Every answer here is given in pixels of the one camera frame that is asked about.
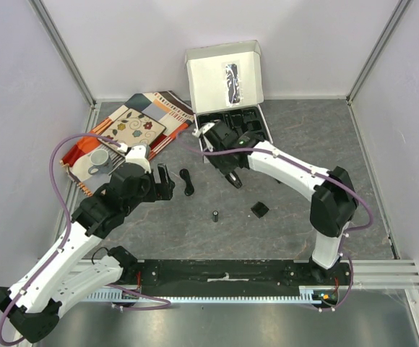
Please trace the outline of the small black cylindrical battery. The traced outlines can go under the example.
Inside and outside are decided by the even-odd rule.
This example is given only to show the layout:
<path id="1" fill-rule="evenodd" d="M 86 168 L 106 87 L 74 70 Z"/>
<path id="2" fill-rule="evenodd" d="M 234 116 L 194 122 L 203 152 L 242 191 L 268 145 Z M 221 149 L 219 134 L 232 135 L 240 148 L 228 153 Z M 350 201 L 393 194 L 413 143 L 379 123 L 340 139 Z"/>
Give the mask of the small black cylindrical battery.
<path id="1" fill-rule="evenodd" d="M 217 210 L 214 210 L 212 212 L 212 221 L 216 223 L 218 222 L 218 220 L 219 220 L 219 212 Z"/>

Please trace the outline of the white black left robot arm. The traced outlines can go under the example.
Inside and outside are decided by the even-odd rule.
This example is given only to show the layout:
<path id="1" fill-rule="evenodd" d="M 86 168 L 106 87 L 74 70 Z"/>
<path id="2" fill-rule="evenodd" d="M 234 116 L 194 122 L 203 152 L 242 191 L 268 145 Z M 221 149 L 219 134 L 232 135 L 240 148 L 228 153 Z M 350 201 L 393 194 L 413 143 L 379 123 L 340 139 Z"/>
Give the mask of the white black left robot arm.
<path id="1" fill-rule="evenodd" d="M 152 169 L 121 164 L 69 215 L 65 231 L 38 263 L 14 285 L 0 286 L 2 318 L 23 340 L 44 339 L 72 306 L 98 288 L 134 281 L 138 260 L 123 247 L 108 250 L 106 257 L 72 279 L 67 275 L 141 203 L 172 198 L 175 184 L 166 165 L 159 164 L 157 172 L 159 181 Z"/>

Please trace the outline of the silver black hair clipper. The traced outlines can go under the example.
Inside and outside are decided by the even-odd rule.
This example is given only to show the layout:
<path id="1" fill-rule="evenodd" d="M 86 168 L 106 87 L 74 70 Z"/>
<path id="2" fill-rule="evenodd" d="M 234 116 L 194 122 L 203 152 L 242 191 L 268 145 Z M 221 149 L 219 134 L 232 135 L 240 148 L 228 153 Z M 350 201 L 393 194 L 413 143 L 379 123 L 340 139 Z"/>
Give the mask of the silver black hair clipper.
<path id="1" fill-rule="evenodd" d="M 241 179 L 235 171 L 225 175 L 225 179 L 236 189 L 240 189 L 243 186 Z"/>

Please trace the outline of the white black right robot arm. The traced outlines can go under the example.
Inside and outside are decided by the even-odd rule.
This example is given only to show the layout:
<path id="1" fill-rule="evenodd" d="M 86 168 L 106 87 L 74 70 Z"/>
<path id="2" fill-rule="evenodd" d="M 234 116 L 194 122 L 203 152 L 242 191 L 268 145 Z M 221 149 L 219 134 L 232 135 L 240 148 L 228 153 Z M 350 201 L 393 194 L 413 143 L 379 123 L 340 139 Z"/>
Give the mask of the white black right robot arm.
<path id="1" fill-rule="evenodd" d="M 342 234 L 358 207 L 348 172 L 305 163 L 252 132 L 239 135 L 223 121 L 206 123 L 193 135 L 204 143 L 209 162 L 235 188 L 242 187 L 236 169 L 246 168 L 287 185 L 311 203 L 309 220 L 316 230 L 316 241 L 309 275 L 320 285 L 333 279 Z"/>

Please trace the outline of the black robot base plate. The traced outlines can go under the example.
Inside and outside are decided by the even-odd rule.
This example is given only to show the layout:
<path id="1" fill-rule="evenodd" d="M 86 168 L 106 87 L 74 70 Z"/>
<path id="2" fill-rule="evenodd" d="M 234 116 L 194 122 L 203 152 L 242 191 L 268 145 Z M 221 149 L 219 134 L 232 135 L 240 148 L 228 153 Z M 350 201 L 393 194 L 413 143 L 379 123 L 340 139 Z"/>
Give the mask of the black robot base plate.
<path id="1" fill-rule="evenodd" d="M 144 260 L 113 284 L 155 297 L 296 296 L 301 287 L 347 286 L 350 274 L 347 262 L 323 270 L 294 260 Z"/>

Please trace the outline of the white cardboard clipper box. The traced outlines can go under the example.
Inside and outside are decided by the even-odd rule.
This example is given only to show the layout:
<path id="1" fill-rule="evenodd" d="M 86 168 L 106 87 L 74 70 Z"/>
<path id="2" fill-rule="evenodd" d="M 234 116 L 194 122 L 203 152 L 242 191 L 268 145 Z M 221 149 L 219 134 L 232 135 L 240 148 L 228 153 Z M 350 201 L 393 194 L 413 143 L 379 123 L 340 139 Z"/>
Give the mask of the white cardboard clipper box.
<path id="1" fill-rule="evenodd" d="M 261 109 L 264 102 L 261 56 L 257 40 L 186 50 L 186 71 L 197 129 L 207 123 L 204 116 L 252 109 L 260 116 L 265 138 L 272 141 Z"/>

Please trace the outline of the black clipper guard comb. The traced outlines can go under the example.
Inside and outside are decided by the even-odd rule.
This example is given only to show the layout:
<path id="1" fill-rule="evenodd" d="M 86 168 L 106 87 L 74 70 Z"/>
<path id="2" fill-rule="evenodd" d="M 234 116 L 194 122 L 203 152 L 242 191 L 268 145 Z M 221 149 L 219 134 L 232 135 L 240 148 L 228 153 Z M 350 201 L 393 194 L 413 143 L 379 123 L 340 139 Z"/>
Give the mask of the black clipper guard comb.
<path id="1" fill-rule="evenodd" d="M 256 202 L 251 211 L 257 218 L 262 218 L 269 212 L 269 208 L 263 202 Z"/>

